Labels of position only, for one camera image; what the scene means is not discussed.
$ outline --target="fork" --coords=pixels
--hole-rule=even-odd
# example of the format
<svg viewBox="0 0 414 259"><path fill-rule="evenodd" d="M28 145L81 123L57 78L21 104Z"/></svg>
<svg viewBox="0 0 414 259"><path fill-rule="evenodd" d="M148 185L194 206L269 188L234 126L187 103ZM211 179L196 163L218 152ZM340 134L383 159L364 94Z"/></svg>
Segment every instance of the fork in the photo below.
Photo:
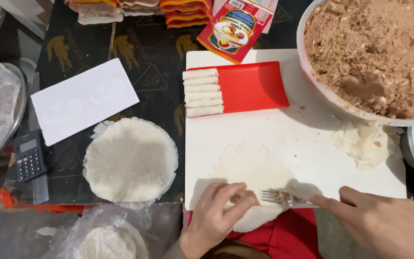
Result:
<svg viewBox="0 0 414 259"><path fill-rule="evenodd" d="M301 199L296 197L295 195L286 192L286 191L261 191L261 198L260 200L278 203L281 205L287 205L287 206L296 206L299 204L309 204L309 205L315 205L314 203L307 201L305 199Z"/></svg>

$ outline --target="red tray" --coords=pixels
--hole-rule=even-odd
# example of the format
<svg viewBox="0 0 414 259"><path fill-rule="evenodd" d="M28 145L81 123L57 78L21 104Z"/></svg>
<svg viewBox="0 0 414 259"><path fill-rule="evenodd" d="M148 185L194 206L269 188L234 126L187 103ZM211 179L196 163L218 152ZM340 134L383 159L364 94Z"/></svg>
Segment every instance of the red tray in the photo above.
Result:
<svg viewBox="0 0 414 259"><path fill-rule="evenodd" d="M190 68L216 68L224 113L289 107L279 61Z"/></svg>

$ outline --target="table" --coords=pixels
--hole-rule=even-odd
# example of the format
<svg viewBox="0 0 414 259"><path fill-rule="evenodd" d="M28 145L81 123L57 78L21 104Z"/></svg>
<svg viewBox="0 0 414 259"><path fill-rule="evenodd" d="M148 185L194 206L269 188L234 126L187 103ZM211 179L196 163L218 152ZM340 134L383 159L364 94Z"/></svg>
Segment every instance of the table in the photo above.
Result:
<svg viewBox="0 0 414 259"><path fill-rule="evenodd" d="M310 0L279 0L268 35L262 34L255 49L296 48L299 18ZM163 16L126 17L121 23L81 25L77 14L56 0L38 61L40 88L119 58L140 103L112 115L108 120L137 116L161 126L178 148L178 169L167 193L156 202L183 202L184 198L184 93L181 74L187 51L205 50L196 42L203 26L167 29ZM27 109L19 134L28 131ZM82 176L82 161L92 141L89 127L47 148L49 201L46 204L109 203L95 196ZM32 184L17 181L9 167L4 188L19 204L32 204ZM414 197L414 172L407 167L408 197Z"/></svg>

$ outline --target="ground meat mixture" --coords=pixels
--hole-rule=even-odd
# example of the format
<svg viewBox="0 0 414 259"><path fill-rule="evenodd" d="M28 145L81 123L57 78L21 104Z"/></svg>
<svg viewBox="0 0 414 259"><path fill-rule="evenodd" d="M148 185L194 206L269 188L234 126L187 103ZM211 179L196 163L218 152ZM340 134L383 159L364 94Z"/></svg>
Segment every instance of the ground meat mixture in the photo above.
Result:
<svg viewBox="0 0 414 259"><path fill-rule="evenodd" d="M260 206L260 202L258 201L258 198L257 198L255 192L250 191L250 190L245 190L245 191L239 192L238 194L231 197L230 201L234 204L237 204L241 200L245 199L246 197L253 197L255 199L255 203L253 205L254 206Z"/></svg>
<svg viewBox="0 0 414 259"><path fill-rule="evenodd" d="M328 0L305 27L319 79L366 112L414 118L414 1Z"/></svg>

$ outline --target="stainless steel bowl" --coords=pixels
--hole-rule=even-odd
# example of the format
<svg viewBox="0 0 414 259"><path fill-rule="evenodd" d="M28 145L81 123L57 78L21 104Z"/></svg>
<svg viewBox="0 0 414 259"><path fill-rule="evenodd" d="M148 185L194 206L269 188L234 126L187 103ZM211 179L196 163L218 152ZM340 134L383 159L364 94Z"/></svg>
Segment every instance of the stainless steel bowl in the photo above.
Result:
<svg viewBox="0 0 414 259"><path fill-rule="evenodd" d="M9 63L2 63L8 70L14 73L20 79L20 93L18 94L18 98L21 98L20 101L20 109L18 113L14 116L14 123L12 124L11 130L4 136L3 140L0 143L0 151L6 146L6 144L12 140L12 137L18 130L20 123L22 122L23 114L25 113L25 109L27 106L28 100L28 89L27 89L27 81L24 74L20 71L19 68L16 66L9 64Z"/></svg>
<svg viewBox="0 0 414 259"><path fill-rule="evenodd" d="M400 137L400 147L402 149L403 158L414 169L414 146L412 139L413 127L407 127Z"/></svg>

